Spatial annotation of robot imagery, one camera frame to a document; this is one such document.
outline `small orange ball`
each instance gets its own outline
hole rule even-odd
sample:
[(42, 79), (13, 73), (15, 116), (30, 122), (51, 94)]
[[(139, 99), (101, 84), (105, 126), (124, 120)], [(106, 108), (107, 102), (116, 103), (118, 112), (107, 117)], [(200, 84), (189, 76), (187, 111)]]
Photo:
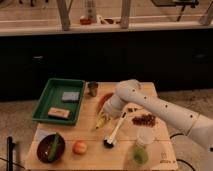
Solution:
[(75, 154), (85, 154), (87, 151), (87, 144), (84, 140), (77, 140), (72, 147)]

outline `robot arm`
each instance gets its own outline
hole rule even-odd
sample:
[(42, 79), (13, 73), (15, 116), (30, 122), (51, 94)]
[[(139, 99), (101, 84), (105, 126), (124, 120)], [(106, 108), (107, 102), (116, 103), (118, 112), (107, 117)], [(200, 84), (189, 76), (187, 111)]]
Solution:
[(114, 95), (105, 102), (103, 109), (112, 117), (118, 117), (129, 102), (143, 106), (207, 151), (213, 151), (213, 120), (157, 97), (148, 96), (141, 90), (137, 80), (118, 83)]

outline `wooden table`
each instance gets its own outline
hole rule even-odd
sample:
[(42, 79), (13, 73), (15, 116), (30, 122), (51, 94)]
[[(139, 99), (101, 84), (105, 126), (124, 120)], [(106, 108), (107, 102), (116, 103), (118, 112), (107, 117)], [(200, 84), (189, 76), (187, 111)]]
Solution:
[[(150, 96), (157, 96), (153, 83), (141, 83), (143, 90)], [(132, 118), (149, 113), (141, 106), (129, 103), (127, 107), (137, 107), (141, 110), (127, 115), (118, 134), (117, 145), (112, 149), (103, 146), (103, 139), (115, 127), (117, 120), (111, 120), (104, 127), (95, 129), (97, 119), (96, 107), (103, 95), (114, 92), (115, 83), (99, 83), (98, 95), (90, 97), (87, 86), (76, 126), (54, 124), (38, 124), (38, 128), (31, 144), (25, 162), (27, 170), (176, 170), (178, 168), (168, 130), (164, 121), (157, 118), (153, 127), (155, 141), (148, 145), (149, 160), (143, 166), (135, 165), (131, 160), (132, 148), (136, 140), (137, 129), (141, 126), (133, 125)], [(44, 131), (59, 132), (66, 142), (62, 157), (52, 164), (44, 164), (37, 158), (36, 151)], [(88, 150), (84, 155), (72, 152), (72, 145), (76, 140), (85, 140)]]

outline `green tray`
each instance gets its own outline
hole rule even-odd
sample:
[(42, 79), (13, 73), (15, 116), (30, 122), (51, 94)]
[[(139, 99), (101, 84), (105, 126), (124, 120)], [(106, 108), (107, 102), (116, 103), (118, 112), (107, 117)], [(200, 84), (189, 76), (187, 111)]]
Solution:
[[(44, 123), (75, 125), (78, 120), (79, 110), (83, 98), (85, 88), (84, 80), (57, 79), (48, 80), (37, 107), (33, 112), (33, 120)], [(79, 100), (77, 102), (62, 102), (63, 92), (75, 91), (79, 92)], [(68, 119), (61, 119), (48, 116), (50, 107), (58, 107), (71, 111)]]

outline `black cable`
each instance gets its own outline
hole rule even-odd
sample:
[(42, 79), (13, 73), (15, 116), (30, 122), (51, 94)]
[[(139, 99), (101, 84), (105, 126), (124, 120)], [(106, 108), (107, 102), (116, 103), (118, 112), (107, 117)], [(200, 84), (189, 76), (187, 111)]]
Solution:
[(186, 165), (189, 166), (193, 171), (196, 171), (195, 168), (194, 168), (190, 163), (188, 163), (187, 161), (182, 160), (182, 159), (177, 159), (177, 161), (186, 164)]
[(170, 136), (170, 139), (172, 139), (172, 138), (174, 138), (174, 137), (176, 137), (176, 136), (179, 136), (179, 135), (184, 135), (184, 134), (183, 134), (183, 133), (176, 133), (176, 134), (173, 134), (173, 135)]
[[(174, 138), (176, 136), (179, 136), (179, 135), (184, 135), (184, 134), (183, 133), (175, 133), (175, 134), (170, 136), (170, 139), (172, 139), (172, 138)], [(182, 163), (186, 164), (187, 166), (189, 166), (193, 171), (196, 171), (195, 168), (190, 163), (188, 163), (185, 160), (177, 159), (177, 162), (182, 162)]]
[[(4, 158), (1, 158), (1, 157), (0, 157), (0, 160), (3, 160), (3, 161), (5, 161), (5, 162), (8, 162), (8, 160), (6, 160), (6, 159), (4, 159)], [(22, 165), (20, 165), (20, 164), (18, 164), (18, 163), (14, 163), (14, 162), (13, 162), (13, 164), (16, 165), (16, 166), (18, 166), (18, 167), (20, 167), (20, 168), (22, 168), (22, 169), (25, 169), (24, 166), (22, 166)]]

